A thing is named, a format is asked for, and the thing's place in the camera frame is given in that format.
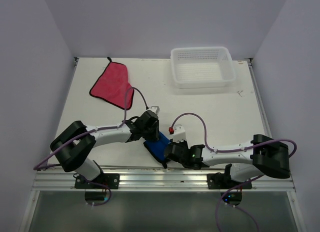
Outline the blue microfiber towel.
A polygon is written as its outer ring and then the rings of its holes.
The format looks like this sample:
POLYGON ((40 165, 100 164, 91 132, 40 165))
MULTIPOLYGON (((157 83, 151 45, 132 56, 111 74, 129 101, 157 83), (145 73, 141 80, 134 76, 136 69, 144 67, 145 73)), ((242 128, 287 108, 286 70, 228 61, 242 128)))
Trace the blue microfiber towel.
POLYGON ((167 169, 169 159, 165 158, 165 148, 170 144, 170 140, 161 132, 159 133, 158 141, 146 140, 143 145, 151 154, 151 156, 162 165, 164 169, 167 169))

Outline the red microfiber towel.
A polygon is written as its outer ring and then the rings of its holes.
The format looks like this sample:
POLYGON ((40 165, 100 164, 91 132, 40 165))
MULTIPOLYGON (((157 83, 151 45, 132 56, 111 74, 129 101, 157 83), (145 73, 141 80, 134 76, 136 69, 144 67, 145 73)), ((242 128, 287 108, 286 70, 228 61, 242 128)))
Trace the red microfiber towel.
POLYGON ((89 94, 118 108, 129 110, 134 91, 130 89, 126 95, 126 91, 131 87, 127 66, 114 62, 110 57, 107 59, 108 65, 91 87, 89 94))

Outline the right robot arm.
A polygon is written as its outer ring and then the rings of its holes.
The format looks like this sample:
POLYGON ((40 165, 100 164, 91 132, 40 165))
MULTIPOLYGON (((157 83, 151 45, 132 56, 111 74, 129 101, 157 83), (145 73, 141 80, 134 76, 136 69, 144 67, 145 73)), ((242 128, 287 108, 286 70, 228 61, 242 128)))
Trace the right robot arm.
POLYGON ((234 188, 253 177, 266 175, 271 178, 290 177, 290 153, 288 139, 272 139, 256 134, 251 141, 235 147, 209 149, 205 145, 188 147, 186 141, 170 142, 164 149, 165 158, 181 164, 184 168, 200 170, 225 164, 223 183, 234 188))

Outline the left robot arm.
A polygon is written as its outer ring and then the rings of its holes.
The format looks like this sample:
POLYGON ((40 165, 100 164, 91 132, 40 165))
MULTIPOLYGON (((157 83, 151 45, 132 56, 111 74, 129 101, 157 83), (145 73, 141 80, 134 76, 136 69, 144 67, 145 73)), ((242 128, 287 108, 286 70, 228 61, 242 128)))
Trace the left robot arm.
POLYGON ((160 108, 152 106, 135 121, 125 120, 114 126, 85 126, 81 121, 73 122, 50 145, 50 149, 65 172, 76 172, 86 179, 92 188, 104 182, 100 166, 88 158, 95 147, 111 143, 128 143, 159 139, 160 108))

